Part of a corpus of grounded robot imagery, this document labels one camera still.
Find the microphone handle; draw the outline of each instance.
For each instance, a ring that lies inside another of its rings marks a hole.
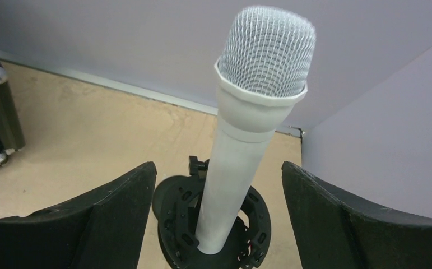
[[[205,254],[216,254],[224,247],[271,138],[237,140],[224,132],[226,124],[218,115],[196,228],[198,249]]]

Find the mesh grille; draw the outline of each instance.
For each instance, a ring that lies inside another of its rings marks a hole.
[[[307,19],[278,8],[248,7],[233,22],[219,72],[250,92],[294,96],[306,83],[315,41]]]

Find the microphone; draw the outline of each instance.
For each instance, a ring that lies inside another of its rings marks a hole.
[[[195,236],[221,251],[276,128],[307,93],[316,34],[279,8],[239,12],[215,64],[218,114]]]

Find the wall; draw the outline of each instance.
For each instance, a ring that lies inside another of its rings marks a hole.
[[[432,217],[432,48],[309,131],[303,167],[371,201]]]
[[[264,3],[317,28],[292,126],[316,126],[432,46],[432,0],[0,0],[0,50],[215,106],[230,24]]]

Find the white edge strip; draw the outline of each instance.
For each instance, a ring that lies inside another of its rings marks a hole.
[[[25,59],[24,57],[3,52],[1,50],[0,50],[0,59],[7,62],[19,64],[22,66],[31,67],[33,69],[46,71],[56,75],[74,78],[76,80],[85,81],[91,84],[96,84],[107,88],[128,92],[130,94],[135,94],[144,98],[154,99],[157,101],[161,101],[163,103],[182,106],[184,108],[196,110],[210,115],[217,115],[217,108],[214,108],[212,106],[203,105],[189,100],[174,97],[168,94],[162,94],[156,91],[143,89],[137,86],[132,86],[130,84],[125,84],[122,82],[110,80],[108,78],[103,78],[103,77],[91,75],[88,73],[83,73],[80,71],[75,71],[68,68],[57,67],[40,61]],[[300,129],[294,128],[292,126],[282,125],[277,128],[277,131],[294,137],[301,137]]]

